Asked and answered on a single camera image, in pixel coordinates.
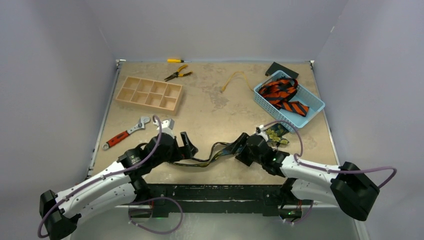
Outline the light blue plastic basket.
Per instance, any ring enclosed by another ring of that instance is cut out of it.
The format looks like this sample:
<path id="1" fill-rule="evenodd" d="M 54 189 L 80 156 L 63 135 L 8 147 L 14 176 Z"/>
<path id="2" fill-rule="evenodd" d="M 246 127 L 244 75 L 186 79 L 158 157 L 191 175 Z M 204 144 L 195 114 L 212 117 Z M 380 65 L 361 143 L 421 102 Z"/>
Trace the light blue plastic basket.
<path id="1" fill-rule="evenodd" d="M 303 128 L 325 107 L 320 98 L 281 70 L 258 84 L 253 92 L 254 101 L 275 120 L 293 125 L 284 124 L 290 132 Z"/>

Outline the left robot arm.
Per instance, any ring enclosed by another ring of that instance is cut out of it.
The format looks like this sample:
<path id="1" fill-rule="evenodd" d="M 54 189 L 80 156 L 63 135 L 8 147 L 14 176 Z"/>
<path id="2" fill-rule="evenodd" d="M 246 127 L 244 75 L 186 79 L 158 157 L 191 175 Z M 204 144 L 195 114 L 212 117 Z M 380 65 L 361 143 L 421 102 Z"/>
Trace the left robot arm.
<path id="1" fill-rule="evenodd" d="M 103 171 L 60 192 L 47 190 L 40 195 L 37 236 L 62 240 L 71 235 L 85 220 L 120 205 L 142 205 L 170 201 L 165 195 L 154 195 L 143 176 L 162 163 L 188 160 L 199 150 L 185 132 L 183 145 L 167 132 L 159 132 L 149 142 L 125 151 Z"/>

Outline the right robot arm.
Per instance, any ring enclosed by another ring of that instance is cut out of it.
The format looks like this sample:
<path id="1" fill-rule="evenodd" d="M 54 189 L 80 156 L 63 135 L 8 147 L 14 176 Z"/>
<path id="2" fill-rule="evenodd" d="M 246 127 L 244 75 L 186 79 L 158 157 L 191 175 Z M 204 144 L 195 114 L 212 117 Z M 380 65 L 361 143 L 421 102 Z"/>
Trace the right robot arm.
<path id="1" fill-rule="evenodd" d="M 268 174 L 285 178 L 280 196 L 288 204 L 296 200 L 322 202 L 365 221 L 380 194 L 380 188 L 351 162 L 328 165 L 295 158 L 271 148 L 261 135 L 242 133 L 230 152 L 247 166 L 257 163 Z"/>

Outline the blue floral tie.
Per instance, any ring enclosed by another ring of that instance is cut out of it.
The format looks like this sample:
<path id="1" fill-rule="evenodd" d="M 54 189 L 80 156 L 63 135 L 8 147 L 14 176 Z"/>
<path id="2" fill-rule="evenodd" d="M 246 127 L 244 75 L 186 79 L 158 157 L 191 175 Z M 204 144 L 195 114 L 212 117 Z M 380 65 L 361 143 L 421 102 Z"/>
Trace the blue floral tie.
<path id="1" fill-rule="evenodd" d="M 268 135 L 267 142 L 272 143 L 274 147 L 278 147 L 280 145 L 287 145 L 290 143 L 289 140 L 284 138 L 284 135 L 289 133 L 289 130 L 284 127 L 281 123 L 277 123 L 273 126 L 270 126 L 266 129 L 266 134 Z M 230 144 L 229 142 L 216 142 L 212 145 L 210 150 L 210 155 L 208 159 L 200 159 L 193 157 L 191 160 L 196 161 L 194 164 L 188 163 L 179 163 L 173 162 L 172 165 L 179 167 L 193 167 L 193 168 L 205 168 L 210 164 L 217 161 L 219 158 L 228 156 L 228 155 L 237 155 L 242 151 L 240 148 L 236 154 L 230 153 Z"/>

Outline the wooden compartment tray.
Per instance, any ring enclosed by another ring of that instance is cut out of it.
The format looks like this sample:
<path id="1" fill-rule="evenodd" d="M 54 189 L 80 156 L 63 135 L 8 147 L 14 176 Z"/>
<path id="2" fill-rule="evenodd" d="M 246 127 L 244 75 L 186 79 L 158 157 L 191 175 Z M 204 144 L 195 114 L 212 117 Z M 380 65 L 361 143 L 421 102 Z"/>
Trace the wooden compartment tray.
<path id="1" fill-rule="evenodd" d="M 183 97 L 183 86 L 128 76 L 115 100 L 125 106 L 175 116 Z"/>

